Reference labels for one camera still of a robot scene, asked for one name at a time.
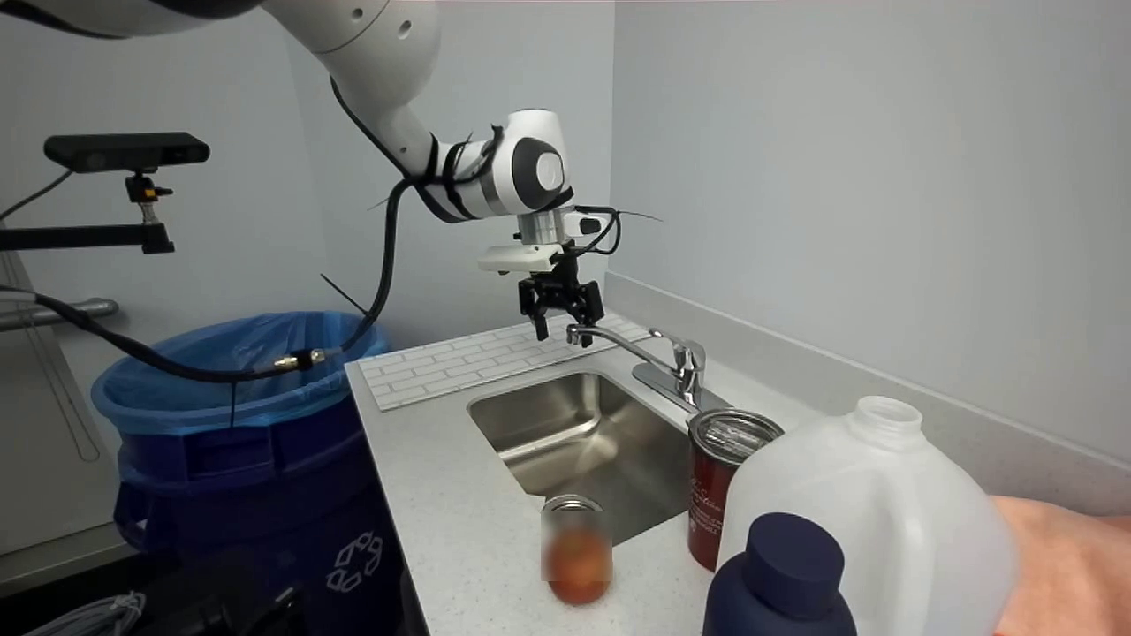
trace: dark blue bottle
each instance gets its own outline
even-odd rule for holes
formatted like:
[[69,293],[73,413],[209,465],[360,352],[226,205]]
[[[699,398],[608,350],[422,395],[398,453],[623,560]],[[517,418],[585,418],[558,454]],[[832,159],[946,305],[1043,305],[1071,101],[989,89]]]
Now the dark blue bottle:
[[704,636],[857,636],[840,573],[846,550],[825,526],[759,516],[746,554],[709,580]]

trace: blue barrel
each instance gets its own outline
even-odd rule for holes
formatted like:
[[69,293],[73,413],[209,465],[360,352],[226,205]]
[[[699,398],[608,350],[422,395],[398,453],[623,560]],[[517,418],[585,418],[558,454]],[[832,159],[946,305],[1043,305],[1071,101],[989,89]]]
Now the blue barrel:
[[[350,314],[261,314],[209,325],[158,350],[196,367],[267,367],[292,350],[335,350]],[[391,631],[403,554],[350,398],[350,355],[267,383],[209,386],[112,363],[92,387],[117,424],[117,526],[143,554],[237,554],[270,604],[301,593],[320,636]]]

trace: sink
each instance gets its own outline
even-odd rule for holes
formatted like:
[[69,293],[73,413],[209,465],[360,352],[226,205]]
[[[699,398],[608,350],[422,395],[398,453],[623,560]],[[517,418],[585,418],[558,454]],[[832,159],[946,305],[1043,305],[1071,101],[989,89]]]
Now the sink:
[[585,496],[623,545],[691,501],[691,437],[603,373],[566,373],[472,403],[528,496]]

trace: white countertop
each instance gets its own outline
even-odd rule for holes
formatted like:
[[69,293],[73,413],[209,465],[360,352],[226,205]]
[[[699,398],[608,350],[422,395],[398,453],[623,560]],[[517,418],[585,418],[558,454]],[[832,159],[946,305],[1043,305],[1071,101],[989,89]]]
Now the white countertop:
[[[660,339],[648,342],[648,350],[656,355],[672,352]],[[468,405],[483,395],[596,370],[685,431],[685,413],[632,378],[636,363],[639,360],[627,350],[603,350],[579,360],[561,360],[561,352],[555,352],[546,367],[521,378],[408,405],[389,405],[389,398],[378,405],[364,363],[345,367],[391,524],[434,636],[685,636],[704,630],[709,573],[685,550],[685,516],[618,545],[612,550],[615,582],[596,604],[561,604],[541,573],[550,531],[541,519],[537,501],[525,496],[468,413]],[[768,413],[784,431],[825,418],[713,360],[707,363],[704,386],[738,411]]]

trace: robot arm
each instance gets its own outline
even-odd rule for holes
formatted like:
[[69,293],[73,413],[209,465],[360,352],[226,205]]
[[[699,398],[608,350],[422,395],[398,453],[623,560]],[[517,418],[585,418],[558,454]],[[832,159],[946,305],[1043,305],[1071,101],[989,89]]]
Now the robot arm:
[[572,199],[558,118],[525,109],[481,141],[439,141],[414,118],[410,101],[439,52],[434,0],[0,0],[5,14],[107,37],[183,32],[251,7],[270,12],[330,66],[344,109],[439,220],[521,215],[521,244],[495,246],[483,265],[530,277],[525,314],[546,320],[546,307],[566,307],[601,320],[601,297],[591,300],[596,289],[575,285],[575,251],[558,213]]

